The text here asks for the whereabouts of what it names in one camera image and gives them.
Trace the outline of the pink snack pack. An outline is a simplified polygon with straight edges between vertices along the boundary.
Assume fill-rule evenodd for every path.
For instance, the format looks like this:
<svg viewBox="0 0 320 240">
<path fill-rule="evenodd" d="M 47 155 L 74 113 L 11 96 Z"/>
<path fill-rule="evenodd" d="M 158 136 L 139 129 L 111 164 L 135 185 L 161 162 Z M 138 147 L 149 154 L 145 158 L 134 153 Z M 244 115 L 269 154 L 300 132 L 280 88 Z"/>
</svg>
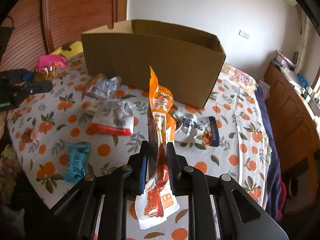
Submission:
<svg viewBox="0 0 320 240">
<path fill-rule="evenodd" d="M 53 81 L 58 68 L 66 68 L 68 61 L 64 56 L 50 54 L 39 57 L 34 82 L 38 81 Z"/>
</svg>

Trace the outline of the orange chicken feet snack bag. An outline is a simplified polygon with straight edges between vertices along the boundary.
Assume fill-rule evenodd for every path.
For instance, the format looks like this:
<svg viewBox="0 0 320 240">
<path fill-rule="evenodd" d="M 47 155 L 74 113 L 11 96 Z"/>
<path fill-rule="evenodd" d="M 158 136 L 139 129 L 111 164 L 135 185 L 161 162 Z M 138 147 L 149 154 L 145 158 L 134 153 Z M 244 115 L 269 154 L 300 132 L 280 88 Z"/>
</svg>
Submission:
<svg viewBox="0 0 320 240">
<path fill-rule="evenodd" d="M 148 175 L 144 192 L 137 196 L 135 212 L 142 230 L 162 224 L 180 206 L 174 196 L 169 180 L 166 146 L 174 142 L 176 121 L 169 111 L 174 98 L 170 90 L 158 83 L 153 69 L 150 69 L 148 133 L 149 160 Z"/>
</svg>

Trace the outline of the silver duck gizzard snack bag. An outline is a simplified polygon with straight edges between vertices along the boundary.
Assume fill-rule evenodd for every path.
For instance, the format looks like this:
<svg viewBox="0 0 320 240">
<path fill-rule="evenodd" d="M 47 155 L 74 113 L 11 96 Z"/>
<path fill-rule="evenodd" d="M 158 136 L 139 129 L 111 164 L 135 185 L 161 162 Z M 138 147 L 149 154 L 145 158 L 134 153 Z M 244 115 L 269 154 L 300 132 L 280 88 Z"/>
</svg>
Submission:
<svg viewBox="0 0 320 240">
<path fill-rule="evenodd" d="M 220 136 L 213 116 L 196 117 L 194 114 L 185 116 L 173 115 L 176 121 L 175 140 L 183 143 L 196 143 L 202 146 L 218 147 Z"/>
</svg>

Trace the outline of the white red-label snack bag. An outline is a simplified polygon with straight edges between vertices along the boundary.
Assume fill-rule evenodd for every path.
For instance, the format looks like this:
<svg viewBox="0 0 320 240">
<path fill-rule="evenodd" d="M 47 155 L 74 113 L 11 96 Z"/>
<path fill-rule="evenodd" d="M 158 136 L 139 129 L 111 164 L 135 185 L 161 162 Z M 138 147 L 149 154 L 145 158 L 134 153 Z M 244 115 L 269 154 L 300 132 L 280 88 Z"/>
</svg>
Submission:
<svg viewBox="0 0 320 240">
<path fill-rule="evenodd" d="M 131 136 L 134 116 L 129 104 L 119 99 L 103 101 L 93 116 L 91 128 L 99 133 Z"/>
</svg>

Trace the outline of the dark blue blanket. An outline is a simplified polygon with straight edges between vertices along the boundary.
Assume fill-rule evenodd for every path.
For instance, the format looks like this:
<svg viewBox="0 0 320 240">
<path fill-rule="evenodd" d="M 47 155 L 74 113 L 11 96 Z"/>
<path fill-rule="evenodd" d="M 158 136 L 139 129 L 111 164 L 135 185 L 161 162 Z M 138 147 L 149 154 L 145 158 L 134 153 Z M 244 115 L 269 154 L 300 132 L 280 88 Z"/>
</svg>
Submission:
<svg viewBox="0 0 320 240">
<path fill-rule="evenodd" d="M 286 198 L 286 187 L 281 179 L 280 160 L 274 143 L 274 137 L 270 119 L 268 117 L 263 90 L 258 86 L 255 91 L 261 112 L 263 125 L 268 136 L 269 146 L 271 148 L 271 162 L 267 172 L 266 193 L 267 203 L 265 211 L 276 221 L 282 220 L 282 208 Z"/>
</svg>

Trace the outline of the blue small snack pack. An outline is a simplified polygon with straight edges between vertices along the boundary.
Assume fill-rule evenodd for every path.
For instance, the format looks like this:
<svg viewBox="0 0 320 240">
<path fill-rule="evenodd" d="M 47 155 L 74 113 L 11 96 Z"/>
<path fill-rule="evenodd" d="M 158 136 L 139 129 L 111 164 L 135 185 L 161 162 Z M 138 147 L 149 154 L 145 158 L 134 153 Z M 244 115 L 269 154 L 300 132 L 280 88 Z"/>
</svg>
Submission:
<svg viewBox="0 0 320 240">
<path fill-rule="evenodd" d="M 62 176 L 64 181 L 76 184 L 86 175 L 90 146 L 90 143 L 87 142 L 67 145 L 68 163 L 67 171 Z"/>
</svg>

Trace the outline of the yellow plush pillow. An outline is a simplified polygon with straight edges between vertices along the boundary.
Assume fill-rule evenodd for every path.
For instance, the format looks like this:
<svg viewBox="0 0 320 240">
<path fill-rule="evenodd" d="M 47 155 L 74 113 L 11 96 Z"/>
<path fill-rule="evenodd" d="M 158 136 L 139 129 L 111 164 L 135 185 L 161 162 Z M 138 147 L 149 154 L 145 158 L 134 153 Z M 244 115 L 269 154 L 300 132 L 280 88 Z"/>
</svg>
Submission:
<svg viewBox="0 0 320 240">
<path fill-rule="evenodd" d="M 69 41 L 53 51 L 51 55 L 61 55 L 66 59 L 70 59 L 75 55 L 82 53 L 83 51 L 84 50 L 81 41 Z"/>
</svg>

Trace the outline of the orange-print white bedsheet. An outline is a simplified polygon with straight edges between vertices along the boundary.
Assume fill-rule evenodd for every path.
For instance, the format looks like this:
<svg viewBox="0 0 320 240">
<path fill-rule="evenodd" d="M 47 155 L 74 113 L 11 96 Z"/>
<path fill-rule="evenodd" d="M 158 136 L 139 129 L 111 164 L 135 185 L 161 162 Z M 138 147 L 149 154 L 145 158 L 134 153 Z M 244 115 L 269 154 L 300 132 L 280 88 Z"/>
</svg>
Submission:
<svg viewBox="0 0 320 240">
<path fill-rule="evenodd" d="M 125 164 L 148 137 L 149 94 L 126 85 L 119 87 L 116 97 L 124 99 L 133 111 L 133 134 L 118 137 L 91 129 L 93 114 L 89 108 L 97 101 L 83 93 L 91 79 L 84 55 L 79 54 L 67 68 L 57 71 L 51 92 L 29 96 L 8 114 L 10 137 L 22 168 L 48 207 L 72 187 L 62 179 L 67 171 L 69 143 L 90 143 L 88 169 L 103 176 Z M 265 207 L 271 150 L 254 92 L 243 89 L 221 72 L 203 109 L 176 102 L 172 112 L 216 118 L 218 147 L 177 142 L 176 153 L 207 175 L 230 175 Z"/>
</svg>

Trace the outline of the wooden wardrobe door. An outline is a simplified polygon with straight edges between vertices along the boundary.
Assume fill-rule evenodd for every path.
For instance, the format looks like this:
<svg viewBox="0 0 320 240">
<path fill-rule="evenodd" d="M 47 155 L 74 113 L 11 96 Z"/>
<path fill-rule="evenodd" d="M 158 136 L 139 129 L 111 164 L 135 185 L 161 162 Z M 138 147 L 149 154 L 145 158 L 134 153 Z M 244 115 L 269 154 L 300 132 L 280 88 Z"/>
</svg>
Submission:
<svg viewBox="0 0 320 240">
<path fill-rule="evenodd" d="M 32 69 L 40 56 L 126 15 L 127 0 L 1 0 L 1 26 L 13 27 L 1 70 Z"/>
</svg>

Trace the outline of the silver blue crumpled snack pack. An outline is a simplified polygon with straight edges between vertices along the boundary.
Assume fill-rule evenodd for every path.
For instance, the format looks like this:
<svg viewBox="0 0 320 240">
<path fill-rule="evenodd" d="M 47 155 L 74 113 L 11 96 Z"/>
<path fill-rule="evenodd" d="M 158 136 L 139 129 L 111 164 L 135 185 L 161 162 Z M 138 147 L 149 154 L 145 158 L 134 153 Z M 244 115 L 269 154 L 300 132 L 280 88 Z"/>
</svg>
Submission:
<svg viewBox="0 0 320 240">
<path fill-rule="evenodd" d="M 119 76 L 108 78 L 104 74 L 98 74 L 85 88 L 83 93 L 92 98 L 106 100 L 114 98 L 116 91 L 121 85 L 122 79 Z"/>
</svg>

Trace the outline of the wooden sideboard cabinet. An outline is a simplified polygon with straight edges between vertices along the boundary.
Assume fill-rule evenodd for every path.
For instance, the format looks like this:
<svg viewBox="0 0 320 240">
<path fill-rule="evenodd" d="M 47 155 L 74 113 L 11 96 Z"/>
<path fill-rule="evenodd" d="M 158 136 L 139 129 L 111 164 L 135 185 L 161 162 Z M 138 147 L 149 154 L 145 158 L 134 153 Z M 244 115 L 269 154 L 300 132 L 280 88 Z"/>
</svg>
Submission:
<svg viewBox="0 0 320 240">
<path fill-rule="evenodd" d="M 268 65 L 264 82 L 270 85 L 266 109 L 285 172 L 319 150 L 319 135 L 302 97 L 273 63 Z"/>
</svg>

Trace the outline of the floral quilt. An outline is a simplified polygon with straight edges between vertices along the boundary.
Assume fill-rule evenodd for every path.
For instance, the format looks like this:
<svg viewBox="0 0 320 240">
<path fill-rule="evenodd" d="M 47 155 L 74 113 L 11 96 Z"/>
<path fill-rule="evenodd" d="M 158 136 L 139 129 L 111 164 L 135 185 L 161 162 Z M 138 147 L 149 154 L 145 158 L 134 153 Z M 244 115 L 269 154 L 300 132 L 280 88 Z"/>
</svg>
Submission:
<svg viewBox="0 0 320 240">
<path fill-rule="evenodd" d="M 229 79 L 231 81 L 237 83 L 240 87 L 247 91 L 255 91 L 257 89 L 257 83 L 255 79 L 238 68 L 224 63 L 221 68 L 221 72 L 229 75 Z"/>
</svg>

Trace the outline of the clutter on sideboard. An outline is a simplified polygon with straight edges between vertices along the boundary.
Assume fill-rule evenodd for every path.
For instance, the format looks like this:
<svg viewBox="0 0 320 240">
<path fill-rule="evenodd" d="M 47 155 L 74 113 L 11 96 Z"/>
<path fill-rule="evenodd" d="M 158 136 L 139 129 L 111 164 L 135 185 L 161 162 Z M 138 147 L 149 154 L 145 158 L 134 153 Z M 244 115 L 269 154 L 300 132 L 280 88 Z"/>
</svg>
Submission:
<svg viewBox="0 0 320 240">
<path fill-rule="evenodd" d="M 308 103 L 313 114 L 319 117 L 319 99 L 312 95 L 313 89 L 309 86 L 309 83 L 301 74 L 294 72 L 296 65 L 291 60 L 279 50 L 276 53 L 277 56 L 272 60 L 272 63 L 298 94 L 303 97 L 304 101 Z"/>
</svg>

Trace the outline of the brown cardboard box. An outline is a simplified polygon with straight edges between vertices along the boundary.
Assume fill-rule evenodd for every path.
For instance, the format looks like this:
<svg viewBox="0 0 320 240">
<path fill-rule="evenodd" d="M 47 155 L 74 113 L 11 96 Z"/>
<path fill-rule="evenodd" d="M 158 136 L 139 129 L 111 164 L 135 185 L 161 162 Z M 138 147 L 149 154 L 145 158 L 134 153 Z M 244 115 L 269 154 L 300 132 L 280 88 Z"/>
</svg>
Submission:
<svg viewBox="0 0 320 240">
<path fill-rule="evenodd" d="M 214 34 L 183 25 L 129 20 L 81 35 L 89 75 L 119 76 L 122 83 L 148 91 L 150 71 L 176 101 L 203 108 L 226 55 Z"/>
</svg>

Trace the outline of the white curtain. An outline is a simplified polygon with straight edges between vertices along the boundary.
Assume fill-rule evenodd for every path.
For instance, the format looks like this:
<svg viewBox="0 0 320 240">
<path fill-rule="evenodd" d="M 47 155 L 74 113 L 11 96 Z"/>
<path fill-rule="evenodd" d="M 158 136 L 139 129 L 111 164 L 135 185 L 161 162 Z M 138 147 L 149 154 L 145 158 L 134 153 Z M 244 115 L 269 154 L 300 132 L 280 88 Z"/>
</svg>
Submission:
<svg viewBox="0 0 320 240">
<path fill-rule="evenodd" d="M 300 32 L 301 37 L 300 37 L 300 42 L 298 47 L 299 54 L 298 54 L 298 60 L 297 60 L 295 72 L 299 74 L 303 74 L 305 64 L 306 64 L 309 39 L 312 33 L 312 23 L 300 5 L 296 5 L 296 8 L 301 21 L 301 32 Z"/>
</svg>

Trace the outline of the white wall switch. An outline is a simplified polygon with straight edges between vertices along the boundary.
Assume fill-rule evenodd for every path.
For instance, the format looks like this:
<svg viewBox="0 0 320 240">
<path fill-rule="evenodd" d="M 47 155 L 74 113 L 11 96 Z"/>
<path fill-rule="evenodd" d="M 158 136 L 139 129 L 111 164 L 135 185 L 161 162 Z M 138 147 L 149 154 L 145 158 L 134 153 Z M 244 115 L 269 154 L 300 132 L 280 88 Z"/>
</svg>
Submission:
<svg viewBox="0 0 320 240">
<path fill-rule="evenodd" d="M 239 31 L 239 36 L 245 38 L 245 39 L 249 39 L 249 34 L 243 30 Z"/>
</svg>

